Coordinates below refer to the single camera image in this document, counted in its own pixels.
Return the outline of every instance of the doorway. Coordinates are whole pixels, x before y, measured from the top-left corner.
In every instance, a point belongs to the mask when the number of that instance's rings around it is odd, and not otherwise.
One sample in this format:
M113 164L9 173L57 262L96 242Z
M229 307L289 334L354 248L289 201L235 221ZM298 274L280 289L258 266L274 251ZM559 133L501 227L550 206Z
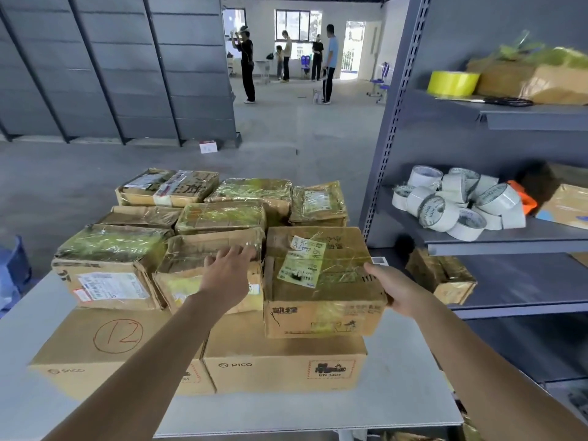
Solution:
M341 60L341 80L357 79L364 45L365 21L348 21L343 41L343 58Z

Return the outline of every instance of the open door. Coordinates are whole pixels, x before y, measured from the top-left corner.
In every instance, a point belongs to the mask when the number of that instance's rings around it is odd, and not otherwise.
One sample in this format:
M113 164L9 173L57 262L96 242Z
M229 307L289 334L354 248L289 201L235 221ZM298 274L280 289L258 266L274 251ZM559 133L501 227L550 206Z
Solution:
M370 81L373 77L374 68L378 59L378 50L380 49L381 29L381 21L366 21L362 58L359 61L359 70L357 70L358 79Z

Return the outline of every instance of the gray floor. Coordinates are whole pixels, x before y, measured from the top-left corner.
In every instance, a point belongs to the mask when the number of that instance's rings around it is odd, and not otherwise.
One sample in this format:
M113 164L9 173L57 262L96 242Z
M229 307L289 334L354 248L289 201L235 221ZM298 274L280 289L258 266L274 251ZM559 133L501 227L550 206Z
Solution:
M340 81L333 104L320 106L312 103L319 83L258 86L254 105L242 103L240 79L232 84L243 136L238 150L201 155L196 145L0 142L0 242L23 236L35 275L47 273L55 249L106 214L116 203L115 187L148 167L286 178L298 185L339 179L357 225L383 115L383 105L366 96L371 85Z

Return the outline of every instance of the human hand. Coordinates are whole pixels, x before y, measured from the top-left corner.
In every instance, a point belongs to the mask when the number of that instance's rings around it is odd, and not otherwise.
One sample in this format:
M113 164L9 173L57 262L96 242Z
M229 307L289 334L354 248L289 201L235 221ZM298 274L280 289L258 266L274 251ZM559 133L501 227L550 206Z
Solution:
M239 304L249 291L247 267L255 254L253 246L234 245L207 256L200 291L214 294L227 311Z
M404 316L412 317L419 299L432 295L393 267L364 263L364 269L380 281L388 298L392 299L392 309Z

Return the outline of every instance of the yellow tape roll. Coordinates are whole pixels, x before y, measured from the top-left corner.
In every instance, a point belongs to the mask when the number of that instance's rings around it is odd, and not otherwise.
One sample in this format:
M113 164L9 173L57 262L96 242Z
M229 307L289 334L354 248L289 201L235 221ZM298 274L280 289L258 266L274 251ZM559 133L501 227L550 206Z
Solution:
M461 71L433 71L427 92L436 96L471 96L480 74Z

